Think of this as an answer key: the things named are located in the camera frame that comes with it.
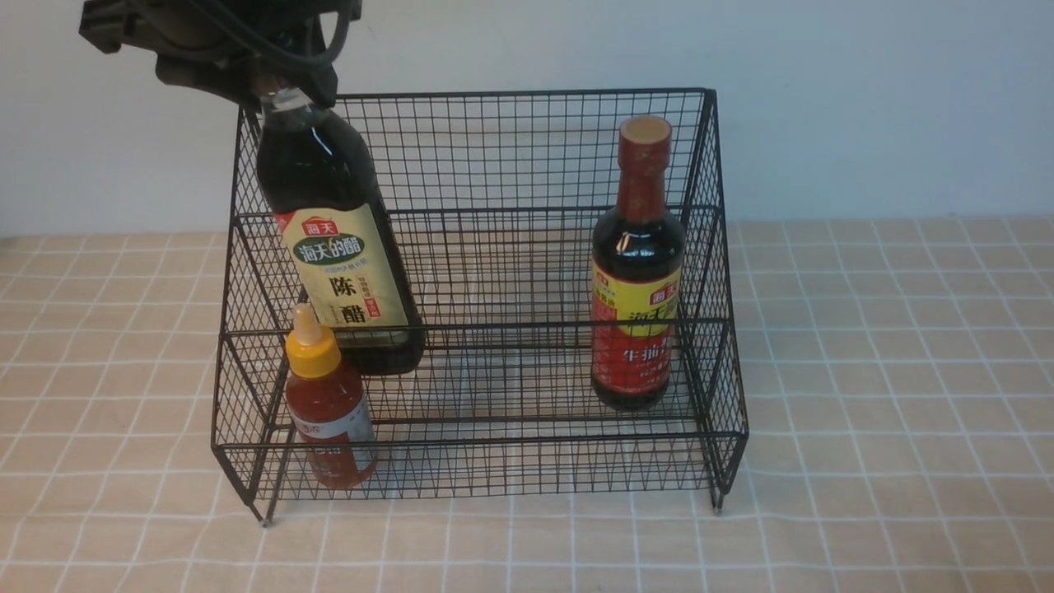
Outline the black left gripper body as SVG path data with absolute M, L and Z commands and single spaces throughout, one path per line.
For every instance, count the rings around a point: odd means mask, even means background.
M 86 1 L 79 33 L 106 55 L 150 50 L 161 82 L 241 108 L 260 108 L 272 83 L 333 106 L 333 63 L 359 18 L 359 1 Z

